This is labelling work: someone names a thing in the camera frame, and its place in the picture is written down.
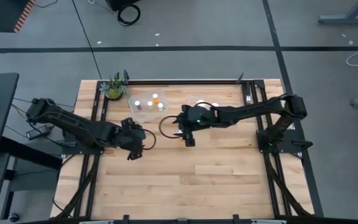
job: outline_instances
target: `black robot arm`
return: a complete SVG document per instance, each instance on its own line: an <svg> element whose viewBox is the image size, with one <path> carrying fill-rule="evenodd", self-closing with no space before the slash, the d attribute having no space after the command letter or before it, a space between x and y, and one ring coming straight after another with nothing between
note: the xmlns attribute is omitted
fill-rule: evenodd
<svg viewBox="0 0 358 224"><path fill-rule="evenodd" d="M51 99L43 98L34 98L26 114L28 123L51 123L74 135L76 140L90 148L120 147L130 151L129 160L142 157L145 131L132 118L121 121L122 126L105 121L90 121L63 110Z"/></svg>
<svg viewBox="0 0 358 224"><path fill-rule="evenodd" d="M210 105L208 110L200 105ZM213 106L209 103L198 103L194 107L182 105L182 113L174 123L179 124L180 134L186 146L195 146L192 132L208 128L227 128L238 121L260 115L275 113L281 115L278 121L266 129L267 141L270 144L280 142L283 132L298 119L306 117L307 112L303 99L299 96L284 94L273 97L265 102L241 106Z"/></svg>

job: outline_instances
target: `wooden tabletop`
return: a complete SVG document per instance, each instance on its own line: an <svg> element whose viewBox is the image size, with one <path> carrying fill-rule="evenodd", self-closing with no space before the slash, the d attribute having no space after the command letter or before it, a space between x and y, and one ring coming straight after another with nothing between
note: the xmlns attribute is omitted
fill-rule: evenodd
<svg viewBox="0 0 358 224"><path fill-rule="evenodd" d="M96 80L83 80L75 113L90 118ZM279 79L265 80L267 97L283 93ZM181 105L200 98L220 106L242 106L240 85L158 85L130 86L132 95L161 88L168 99L168 115L177 115ZM103 96L99 107L102 107ZM127 96L108 104L106 120L120 124L131 117ZM278 116L272 115L273 122ZM92 219L230 219L273 218L263 156L258 150L255 118L245 119L226 129L207 129L194 134L196 147L185 147L181 139L167 139L158 131L161 118L142 124L157 137L155 147L141 159L127 161L128 151L106 149L101 156L97 176ZM167 134L178 131L177 125L163 125ZM147 135L146 147L152 144ZM310 194L299 158L281 154L287 187L305 210L313 213ZM60 172L55 195L64 207L78 188L83 156L77 155ZM282 197L276 186L280 211ZM86 192L81 214L85 214ZM53 207L51 216L60 211Z"/></svg>

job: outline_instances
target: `transparent tray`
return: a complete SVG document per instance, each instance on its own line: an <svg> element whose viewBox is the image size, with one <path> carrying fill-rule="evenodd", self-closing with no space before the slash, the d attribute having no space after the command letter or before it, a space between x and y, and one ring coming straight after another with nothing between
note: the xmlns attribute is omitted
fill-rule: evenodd
<svg viewBox="0 0 358 224"><path fill-rule="evenodd" d="M133 95L128 99L133 119L138 123L151 121L155 118L164 117L168 113L168 101L162 89L155 89L139 95Z"/></svg>

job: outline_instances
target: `gray floor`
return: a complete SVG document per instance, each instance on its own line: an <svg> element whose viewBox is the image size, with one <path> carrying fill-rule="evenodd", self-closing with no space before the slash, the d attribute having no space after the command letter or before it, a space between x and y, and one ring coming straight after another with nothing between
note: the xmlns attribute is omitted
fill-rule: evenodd
<svg viewBox="0 0 358 224"><path fill-rule="evenodd" d="M114 14L95 4L75 2L93 47L272 46L259 0L141 0L142 17L130 27L119 26ZM317 23L319 15L344 14L355 2L270 0L269 4L282 46L358 46L358 24ZM71 1L34 8L20 33L0 33L0 48L87 46ZM327 217L358 218L358 108L349 105L358 97L358 67L345 63L354 53L283 53L293 91L306 101L308 117L302 124L306 138L314 142L311 161ZM95 57L103 78L123 69L131 78L236 78L242 72L244 78L281 78L275 52L98 52ZM49 97L68 106L75 103L80 80L99 78L89 52L0 54L0 72L21 75L17 98ZM29 106L14 103L23 109ZM7 125L22 134L29 130L13 110ZM11 130L4 135L28 143ZM52 138L62 138L58 129ZM53 175L44 180L56 181ZM21 215L21 222L46 219L54 190L52 184L17 194L12 212Z"/></svg>

